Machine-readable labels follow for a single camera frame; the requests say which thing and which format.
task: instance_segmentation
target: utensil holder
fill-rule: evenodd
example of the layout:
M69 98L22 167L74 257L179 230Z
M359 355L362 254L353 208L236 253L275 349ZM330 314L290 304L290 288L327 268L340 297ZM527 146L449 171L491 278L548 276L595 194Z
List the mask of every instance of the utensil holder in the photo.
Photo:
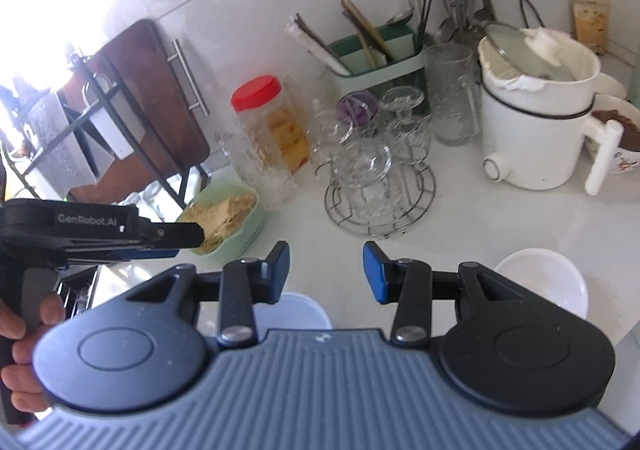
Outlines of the utensil holder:
M357 90L369 90L376 97L381 97L388 89L400 85L412 85L427 93L424 51L415 50L415 35L407 26L378 27L385 44L397 61L371 69L367 63L365 51L357 35L347 36L329 44L340 61L354 74L339 76L331 72L338 96L342 97ZM384 62L381 54L372 51L380 64ZM430 113L425 100L415 109L419 115Z

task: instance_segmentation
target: chopsticks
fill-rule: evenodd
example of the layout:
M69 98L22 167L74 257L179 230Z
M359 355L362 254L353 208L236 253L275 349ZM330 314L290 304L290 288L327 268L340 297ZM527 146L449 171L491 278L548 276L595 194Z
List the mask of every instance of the chopsticks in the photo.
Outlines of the chopsticks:
M418 23L418 29L416 30L415 50L420 51L422 44L424 43L424 35L427 30L427 22L429 21L429 14L431 13L431 2L433 0L422 0L422 9L420 10L420 22Z
M335 74L339 76L353 75L338 56L306 25L300 14L289 18L285 32L302 45L307 52L314 55L326 67L334 71Z
M349 21L356 27L356 29L358 29L360 33L362 33L365 38L368 38L367 41L369 41L369 43L374 48L376 48L378 51L380 51L380 53L382 53L382 55L384 55L386 61L389 63L395 62L396 59L386 46L385 41L382 36L380 36L378 30L375 29L375 27L372 26L371 23L369 23L367 18L364 16L364 14L361 13L356 5L351 0L340 0L340 5L343 9L342 14L349 19Z

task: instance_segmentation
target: cutting board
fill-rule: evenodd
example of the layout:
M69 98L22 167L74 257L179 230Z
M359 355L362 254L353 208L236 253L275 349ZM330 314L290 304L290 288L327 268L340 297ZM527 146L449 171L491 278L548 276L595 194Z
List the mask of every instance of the cutting board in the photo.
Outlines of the cutting board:
M134 94L158 135L176 158L180 172L202 163L209 157L209 144L192 112L171 66L156 26L150 20L140 20L105 45L87 65L93 72L104 72L111 80L110 67L100 57L106 56L117 68ZM80 74L63 87L68 105L82 112ZM167 178L177 172L152 134L147 133L142 147ZM71 190L73 198L82 203L110 204L122 201L132 192L142 191L156 177L147 170L138 155L116 160L97 185Z

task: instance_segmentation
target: pot lid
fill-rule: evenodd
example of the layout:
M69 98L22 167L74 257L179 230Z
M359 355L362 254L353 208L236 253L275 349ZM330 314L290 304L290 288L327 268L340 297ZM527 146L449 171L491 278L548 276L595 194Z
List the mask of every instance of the pot lid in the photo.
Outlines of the pot lid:
M559 59L562 44L544 29L533 36L520 29L491 22L484 26L491 45L514 68L526 76L551 81L576 81L571 70Z

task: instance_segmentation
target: human hand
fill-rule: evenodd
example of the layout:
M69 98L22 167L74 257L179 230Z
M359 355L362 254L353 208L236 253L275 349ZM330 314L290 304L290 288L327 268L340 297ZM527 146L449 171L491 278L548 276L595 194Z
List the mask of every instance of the human hand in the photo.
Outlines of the human hand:
M64 321L65 317L65 308L60 296L48 295L40 303L42 325L36 332L25 337L24 321L0 301L0 336L18 340L12 349L16 364L3 367L0 377L7 388L13 391L11 402L22 412L42 412L49 406L33 372L33 350L44 334L54 325Z

